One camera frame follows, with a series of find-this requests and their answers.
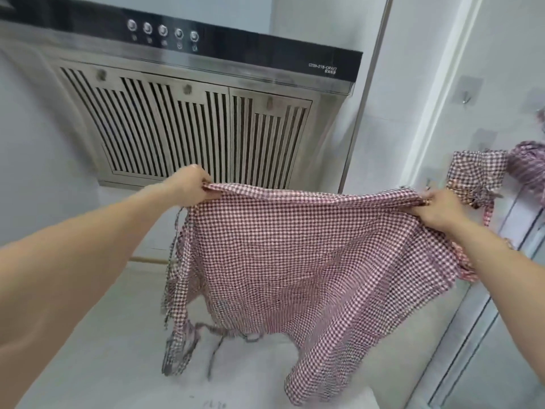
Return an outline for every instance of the metal hook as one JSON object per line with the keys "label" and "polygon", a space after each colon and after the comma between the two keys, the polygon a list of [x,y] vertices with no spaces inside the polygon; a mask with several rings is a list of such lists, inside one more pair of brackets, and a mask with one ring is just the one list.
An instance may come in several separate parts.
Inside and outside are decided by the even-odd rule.
{"label": "metal hook", "polygon": [[464,92],[464,99],[462,100],[462,103],[464,105],[468,104],[469,101],[471,100],[471,96],[469,95],[469,92],[468,91],[465,91]]}

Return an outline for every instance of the hand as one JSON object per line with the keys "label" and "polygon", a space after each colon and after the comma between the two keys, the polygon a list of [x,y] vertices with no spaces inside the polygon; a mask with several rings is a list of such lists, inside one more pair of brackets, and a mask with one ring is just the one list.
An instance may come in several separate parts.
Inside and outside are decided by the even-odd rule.
{"label": "hand", "polygon": [[221,192],[203,189],[203,184],[210,182],[212,182],[210,175],[199,165],[193,164],[180,168],[158,186],[165,193],[165,198],[171,206],[187,208],[221,197]]}
{"label": "hand", "polygon": [[428,191],[422,198],[429,200],[429,204],[414,206],[407,212],[420,217],[427,227],[451,234],[454,227],[469,220],[459,198],[450,189]]}

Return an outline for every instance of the checkered apron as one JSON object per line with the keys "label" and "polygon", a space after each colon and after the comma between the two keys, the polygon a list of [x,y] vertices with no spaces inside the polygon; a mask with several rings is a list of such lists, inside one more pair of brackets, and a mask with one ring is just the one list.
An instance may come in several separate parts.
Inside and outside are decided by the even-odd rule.
{"label": "checkered apron", "polygon": [[[459,151],[454,152],[447,173],[447,188],[454,191],[461,202],[473,208],[484,207],[483,225],[488,227],[494,212],[494,198],[501,188],[508,166],[506,151]],[[466,281],[478,277],[462,248],[452,243]]]}
{"label": "checkered apron", "polygon": [[540,199],[545,206],[545,144],[521,142],[509,152],[508,172]]}
{"label": "checkered apron", "polygon": [[181,373],[195,349],[199,327],[186,306],[202,294],[222,341],[283,333],[296,345],[284,384],[292,404],[327,401],[370,348],[460,274],[445,235],[399,210],[424,203],[411,189],[347,196],[207,186],[223,196],[189,211],[168,267],[165,375]]}

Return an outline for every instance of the red and white gingham fabric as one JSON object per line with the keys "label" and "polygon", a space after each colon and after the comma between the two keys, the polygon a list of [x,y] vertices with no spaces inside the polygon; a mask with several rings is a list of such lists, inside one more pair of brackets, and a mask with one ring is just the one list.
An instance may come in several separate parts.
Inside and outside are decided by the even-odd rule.
{"label": "red and white gingham fabric", "polygon": [[[461,202],[473,208],[484,207],[483,225],[488,227],[494,213],[494,198],[501,188],[508,166],[506,151],[454,152],[447,173],[447,188],[453,190]],[[479,278],[463,249],[452,243],[460,262],[460,278],[477,281]]]}
{"label": "red and white gingham fabric", "polygon": [[223,196],[189,211],[168,271],[166,375],[183,371],[194,350],[186,306],[201,293],[224,336],[290,337],[299,360],[284,388],[294,405],[329,400],[370,348],[460,274],[445,235],[399,210],[423,203],[410,189],[346,196],[207,186]]}
{"label": "red and white gingham fabric", "polygon": [[509,152],[508,172],[531,192],[537,195],[545,206],[545,144],[521,142]]}

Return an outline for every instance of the printed model number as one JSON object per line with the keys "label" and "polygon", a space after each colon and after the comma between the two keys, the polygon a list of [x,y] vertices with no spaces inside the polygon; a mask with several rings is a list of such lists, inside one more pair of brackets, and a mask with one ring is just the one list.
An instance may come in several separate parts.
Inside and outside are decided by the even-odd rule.
{"label": "printed model number", "polygon": [[330,75],[335,75],[337,73],[337,68],[334,68],[333,66],[324,66],[323,64],[309,63],[309,68],[322,68],[324,69],[324,73]]}

